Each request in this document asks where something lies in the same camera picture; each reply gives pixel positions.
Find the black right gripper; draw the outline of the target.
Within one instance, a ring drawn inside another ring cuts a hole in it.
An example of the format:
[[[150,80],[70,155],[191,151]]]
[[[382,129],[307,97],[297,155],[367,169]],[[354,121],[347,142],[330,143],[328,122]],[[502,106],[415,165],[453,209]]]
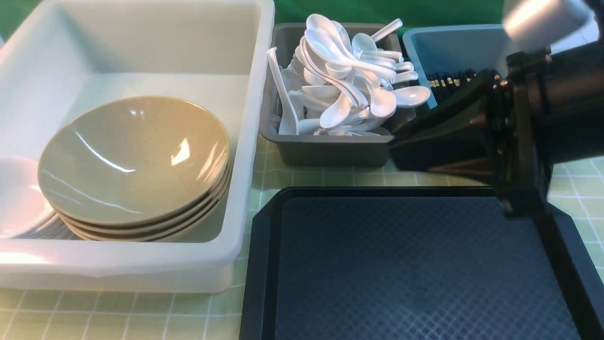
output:
[[[495,172],[495,193],[506,217],[548,214],[553,166],[539,145],[537,118],[542,76],[551,62],[547,47],[507,56],[507,76],[480,71],[446,101],[392,132],[388,152],[395,166],[479,182],[491,182]],[[500,108],[493,124],[489,110],[496,95]]]

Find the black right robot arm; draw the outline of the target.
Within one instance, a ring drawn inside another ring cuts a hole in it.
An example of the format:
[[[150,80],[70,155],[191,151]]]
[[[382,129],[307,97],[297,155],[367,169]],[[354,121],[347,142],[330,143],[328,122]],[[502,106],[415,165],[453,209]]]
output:
[[[565,241],[547,202],[555,164],[603,155],[603,30],[598,39],[552,54],[550,45],[603,23],[601,0],[520,0],[505,15],[505,34],[519,52],[507,76],[485,69],[420,118],[397,127],[388,148],[403,171],[466,177],[488,184],[507,218],[531,218],[553,232],[554,273],[583,340],[603,338],[603,292]]]

